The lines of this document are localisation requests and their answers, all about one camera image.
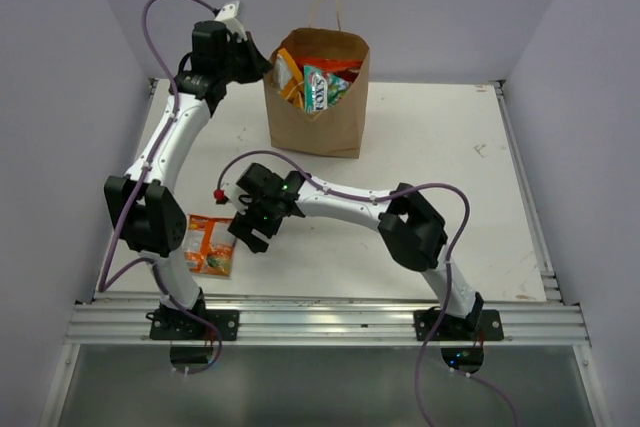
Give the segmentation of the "yellow Kettle chips bag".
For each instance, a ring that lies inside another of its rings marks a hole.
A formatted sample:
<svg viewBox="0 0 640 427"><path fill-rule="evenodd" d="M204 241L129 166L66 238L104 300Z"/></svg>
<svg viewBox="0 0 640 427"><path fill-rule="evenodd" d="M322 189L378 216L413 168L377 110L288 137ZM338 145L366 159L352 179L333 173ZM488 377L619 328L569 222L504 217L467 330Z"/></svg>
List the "yellow Kettle chips bag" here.
<svg viewBox="0 0 640 427"><path fill-rule="evenodd" d="M304 110L304 76L286 48L276 52L273 83L283 100Z"/></svg>

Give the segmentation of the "orange small snack bag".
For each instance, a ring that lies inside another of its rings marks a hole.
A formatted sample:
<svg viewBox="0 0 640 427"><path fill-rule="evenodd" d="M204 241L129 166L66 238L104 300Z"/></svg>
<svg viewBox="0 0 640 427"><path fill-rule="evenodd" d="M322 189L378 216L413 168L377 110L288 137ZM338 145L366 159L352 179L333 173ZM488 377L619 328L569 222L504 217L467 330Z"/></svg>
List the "orange small snack bag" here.
<svg viewBox="0 0 640 427"><path fill-rule="evenodd" d="M230 218L190 214L183 241L189 270L198 275L228 278L236 238L228 231Z"/></svg>

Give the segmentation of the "teal Fox's candy bag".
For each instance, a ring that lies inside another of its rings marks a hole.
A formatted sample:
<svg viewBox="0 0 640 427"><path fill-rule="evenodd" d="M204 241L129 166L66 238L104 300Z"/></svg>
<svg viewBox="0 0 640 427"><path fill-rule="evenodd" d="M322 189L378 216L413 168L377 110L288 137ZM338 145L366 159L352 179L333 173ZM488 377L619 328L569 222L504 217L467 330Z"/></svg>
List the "teal Fox's candy bag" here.
<svg viewBox="0 0 640 427"><path fill-rule="evenodd" d="M313 114L336 105L349 90L351 83L341 77L311 65L305 65L304 112Z"/></svg>

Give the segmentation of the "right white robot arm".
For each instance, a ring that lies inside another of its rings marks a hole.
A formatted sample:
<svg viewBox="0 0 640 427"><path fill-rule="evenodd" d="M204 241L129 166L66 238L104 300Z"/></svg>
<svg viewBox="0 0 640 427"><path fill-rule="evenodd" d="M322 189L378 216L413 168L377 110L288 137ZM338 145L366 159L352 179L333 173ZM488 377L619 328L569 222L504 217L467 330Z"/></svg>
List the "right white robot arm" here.
<svg viewBox="0 0 640 427"><path fill-rule="evenodd" d="M229 231L253 253L267 251L287 217L327 218L377 232L398 265L422 275L440 303L442 325L464 340L480 329L484 306L453 260L470 215L465 213L449 236L444 217L422 194L431 187L400 183L393 190L366 191L324 181L299 167L281 177L252 163L234 184L220 184L214 197L235 208Z"/></svg>

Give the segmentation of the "red Doritos bag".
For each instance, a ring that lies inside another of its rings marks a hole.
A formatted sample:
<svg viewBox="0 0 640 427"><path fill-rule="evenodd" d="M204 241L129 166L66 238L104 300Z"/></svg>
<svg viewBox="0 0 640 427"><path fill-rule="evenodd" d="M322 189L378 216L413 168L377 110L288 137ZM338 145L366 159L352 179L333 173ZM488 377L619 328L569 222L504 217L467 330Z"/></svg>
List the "red Doritos bag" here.
<svg viewBox="0 0 640 427"><path fill-rule="evenodd" d="M335 75L338 78L343 79L345 82L353 83L358 78L358 76L360 74L360 70L361 70L361 68L356 66L356 67L351 67L351 68L346 68L346 69L334 71L333 75Z"/></svg>

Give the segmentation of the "brown paper bag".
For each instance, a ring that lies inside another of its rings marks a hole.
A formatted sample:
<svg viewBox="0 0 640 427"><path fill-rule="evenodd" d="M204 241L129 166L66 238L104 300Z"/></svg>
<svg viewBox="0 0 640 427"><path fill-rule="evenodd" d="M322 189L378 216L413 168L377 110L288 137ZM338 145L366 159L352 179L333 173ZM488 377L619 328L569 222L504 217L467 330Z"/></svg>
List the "brown paper bag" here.
<svg viewBox="0 0 640 427"><path fill-rule="evenodd" d="M342 2L334 0L335 29L313 25L315 3L306 27L292 30L271 54L274 65L276 52L286 48L293 59L315 56L329 59L362 60L360 74L351 83L344 97L333 107L308 114L283 100L273 83L273 70L264 77L264 95L271 145L289 151L324 157L360 157L366 122L369 88L370 48L360 36L342 27Z"/></svg>

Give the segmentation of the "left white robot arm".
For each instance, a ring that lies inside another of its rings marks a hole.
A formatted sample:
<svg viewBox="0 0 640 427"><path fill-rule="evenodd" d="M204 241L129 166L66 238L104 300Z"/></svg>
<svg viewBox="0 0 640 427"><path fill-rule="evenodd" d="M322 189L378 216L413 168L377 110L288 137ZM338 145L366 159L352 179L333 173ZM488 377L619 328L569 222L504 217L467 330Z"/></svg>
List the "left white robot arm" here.
<svg viewBox="0 0 640 427"><path fill-rule="evenodd" d="M271 65L244 25L231 18L195 24L192 47L170 80L159 124L135 162L104 184L114 227L105 261L124 241L150 264L161 302L177 310L172 326L185 339L201 337L207 314L195 307L201 289L182 250L187 218L174 196L175 185L196 137L214 115L231 83L258 82Z"/></svg>

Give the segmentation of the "red cassava chips bag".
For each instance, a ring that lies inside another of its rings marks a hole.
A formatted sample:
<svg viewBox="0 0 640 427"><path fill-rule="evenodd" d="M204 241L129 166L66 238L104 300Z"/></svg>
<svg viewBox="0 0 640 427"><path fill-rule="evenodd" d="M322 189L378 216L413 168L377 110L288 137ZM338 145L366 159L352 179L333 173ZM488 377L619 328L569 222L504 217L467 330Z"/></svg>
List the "red cassava chips bag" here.
<svg viewBox="0 0 640 427"><path fill-rule="evenodd" d="M294 58L299 67L312 66L325 72L357 71L363 61L357 59L329 59L315 56L297 56Z"/></svg>

